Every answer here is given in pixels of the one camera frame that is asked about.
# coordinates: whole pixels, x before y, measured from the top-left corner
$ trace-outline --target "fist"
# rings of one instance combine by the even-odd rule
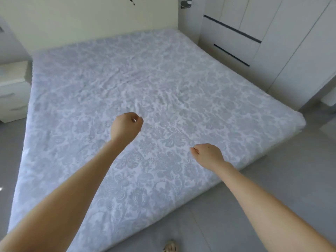
[[[209,143],[196,144],[193,148],[190,148],[190,151],[195,160],[210,171],[216,172],[217,169],[228,164],[224,160],[221,150],[215,145]]]
[[[117,116],[111,126],[111,140],[117,140],[125,147],[135,139],[144,120],[134,112]]]

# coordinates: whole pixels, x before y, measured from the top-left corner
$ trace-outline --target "drawer handle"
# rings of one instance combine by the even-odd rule
[[[12,97],[13,95],[15,95],[15,93],[10,93],[10,94],[6,94],[6,95],[0,95],[0,99]]]
[[[15,111],[15,110],[22,110],[24,108],[26,108],[27,105],[24,105],[24,106],[21,106],[21,107],[17,107],[17,108],[13,108],[13,109],[10,109],[10,111]]]

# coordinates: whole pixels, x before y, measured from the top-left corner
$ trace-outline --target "wrinkled fabric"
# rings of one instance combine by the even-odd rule
[[[305,126],[302,115],[165,29],[37,53],[10,226],[91,159],[115,117],[144,124],[118,156],[68,251],[103,251],[219,183],[189,147],[241,169]]]

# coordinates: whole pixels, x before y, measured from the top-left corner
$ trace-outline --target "white nightstand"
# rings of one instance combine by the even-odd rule
[[[31,81],[30,62],[0,65],[0,121],[7,123],[27,116]]]

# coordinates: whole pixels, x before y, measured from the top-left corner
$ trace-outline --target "foot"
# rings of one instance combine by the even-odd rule
[[[163,248],[163,252],[179,252],[179,248],[175,241],[168,241]]]

